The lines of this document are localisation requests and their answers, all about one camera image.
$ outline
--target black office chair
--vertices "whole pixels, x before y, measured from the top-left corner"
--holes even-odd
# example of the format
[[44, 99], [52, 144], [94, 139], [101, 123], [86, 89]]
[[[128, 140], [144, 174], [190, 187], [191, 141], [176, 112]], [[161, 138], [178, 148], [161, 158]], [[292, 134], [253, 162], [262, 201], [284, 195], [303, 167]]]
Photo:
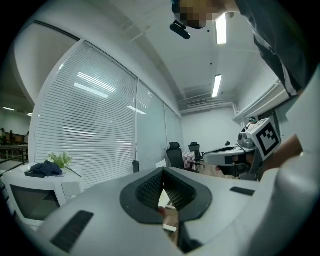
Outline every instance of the black office chair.
[[168, 156], [171, 166], [174, 168], [183, 169], [193, 173], [199, 173], [197, 170], [192, 170], [193, 165], [197, 165], [195, 162], [190, 163], [190, 168], [185, 168], [185, 163], [182, 157], [182, 150], [180, 148], [180, 144], [178, 142], [170, 142], [170, 148], [166, 151], [166, 155]]
[[194, 152], [194, 160], [196, 162], [204, 159], [204, 153], [202, 152], [202, 155], [200, 154], [200, 145], [197, 142], [191, 142], [191, 144], [189, 145], [189, 150], [190, 152]]

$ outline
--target green plant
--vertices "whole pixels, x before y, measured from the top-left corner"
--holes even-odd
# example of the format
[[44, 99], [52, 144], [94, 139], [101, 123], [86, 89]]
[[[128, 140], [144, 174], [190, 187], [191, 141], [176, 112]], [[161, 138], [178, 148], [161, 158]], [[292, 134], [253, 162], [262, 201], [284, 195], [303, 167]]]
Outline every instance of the green plant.
[[52, 163], [55, 163], [56, 165], [59, 166], [59, 168], [66, 168], [68, 170], [70, 170], [71, 172], [77, 174], [74, 170], [72, 170], [69, 166], [69, 164], [72, 161], [72, 158], [68, 155], [68, 153], [66, 151], [63, 151], [62, 154], [60, 154], [59, 156], [57, 156], [55, 153], [51, 152], [48, 153], [48, 156], [44, 159], [45, 161], [49, 161]]

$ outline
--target blue cloth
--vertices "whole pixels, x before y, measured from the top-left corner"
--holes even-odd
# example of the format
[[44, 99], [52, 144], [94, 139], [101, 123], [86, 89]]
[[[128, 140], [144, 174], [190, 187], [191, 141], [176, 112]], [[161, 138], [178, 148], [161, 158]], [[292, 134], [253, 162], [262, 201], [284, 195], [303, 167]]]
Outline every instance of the blue cloth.
[[34, 174], [44, 174], [45, 176], [61, 175], [62, 170], [56, 163], [45, 161], [44, 163], [37, 163], [31, 167], [31, 172]]

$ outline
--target window blind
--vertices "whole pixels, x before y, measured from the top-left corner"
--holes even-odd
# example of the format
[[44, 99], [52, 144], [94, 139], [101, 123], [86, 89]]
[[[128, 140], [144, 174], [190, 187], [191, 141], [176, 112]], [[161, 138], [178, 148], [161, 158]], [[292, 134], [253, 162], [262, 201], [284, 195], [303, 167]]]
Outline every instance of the window blind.
[[136, 95], [137, 159], [140, 171], [155, 169], [166, 158], [167, 135], [164, 102], [141, 81]]
[[88, 42], [61, 65], [45, 93], [35, 131], [35, 160], [66, 151], [87, 189], [133, 173], [138, 79]]

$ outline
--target floor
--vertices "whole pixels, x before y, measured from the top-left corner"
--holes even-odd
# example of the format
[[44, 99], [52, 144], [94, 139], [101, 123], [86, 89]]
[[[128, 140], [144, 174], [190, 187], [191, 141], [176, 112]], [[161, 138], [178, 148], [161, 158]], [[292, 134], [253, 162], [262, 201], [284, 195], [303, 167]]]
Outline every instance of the floor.
[[[220, 170], [216, 170], [216, 165], [213, 164], [208, 164], [205, 162], [201, 162], [202, 165], [205, 166], [200, 166], [198, 165], [198, 171], [200, 172], [200, 174], [202, 175], [208, 175], [208, 176], [213, 176], [213, 177], [217, 177], [217, 178], [223, 178], [223, 179], [237, 179], [231, 175], [224, 175], [222, 171]], [[171, 231], [165, 231], [170, 240], [177, 245], [178, 243], [178, 225], [179, 225], [179, 221], [178, 221], [178, 212], [174, 209], [165, 209], [165, 213], [166, 213], [166, 217], [163, 220], [163, 224], [167, 224], [169, 226], [175, 227], [176, 232], [171, 232]]]

